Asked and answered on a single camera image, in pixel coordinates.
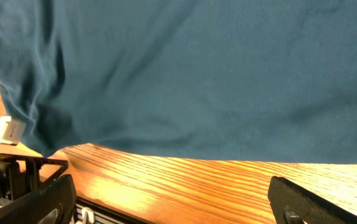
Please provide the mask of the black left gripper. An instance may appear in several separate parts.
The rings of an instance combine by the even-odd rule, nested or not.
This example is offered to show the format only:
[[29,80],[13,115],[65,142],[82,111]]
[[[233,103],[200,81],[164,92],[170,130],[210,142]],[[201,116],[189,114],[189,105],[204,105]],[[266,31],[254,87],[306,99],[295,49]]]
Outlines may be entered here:
[[[42,187],[56,180],[69,167],[69,163],[65,160],[13,154],[0,154],[0,161],[2,196],[10,201],[15,201],[28,193],[26,177],[31,187]],[[16,161],[25,162],[26,172],[21,172],[20,165]],[[40,181],[39,171],[44,165],[59,166],[59,168],[47,179]]]

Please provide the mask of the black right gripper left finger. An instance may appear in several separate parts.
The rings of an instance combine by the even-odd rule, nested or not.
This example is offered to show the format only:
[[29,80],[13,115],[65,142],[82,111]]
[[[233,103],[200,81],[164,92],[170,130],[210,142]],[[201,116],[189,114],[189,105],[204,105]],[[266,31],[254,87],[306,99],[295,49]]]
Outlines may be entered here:
[[70,223],[76,202],[71,175],[63,175],[50,185],[33,191],[0,208],[0,224]]

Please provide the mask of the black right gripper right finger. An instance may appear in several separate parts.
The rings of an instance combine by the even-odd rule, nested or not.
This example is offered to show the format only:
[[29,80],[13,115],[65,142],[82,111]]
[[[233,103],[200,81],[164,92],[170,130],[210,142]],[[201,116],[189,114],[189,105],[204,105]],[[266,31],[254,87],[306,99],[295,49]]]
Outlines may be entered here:
[[357,224],[357,216],[294,182],[273,176],[268,200],[278,224]]

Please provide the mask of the dark blue shirt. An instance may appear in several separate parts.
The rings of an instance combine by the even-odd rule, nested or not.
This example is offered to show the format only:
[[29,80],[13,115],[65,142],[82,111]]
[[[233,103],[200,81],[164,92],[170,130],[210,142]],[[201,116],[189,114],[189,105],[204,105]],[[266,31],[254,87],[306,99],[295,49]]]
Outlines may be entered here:
[[357,1],[0,1],[0,93],[45,157],[357,164]]

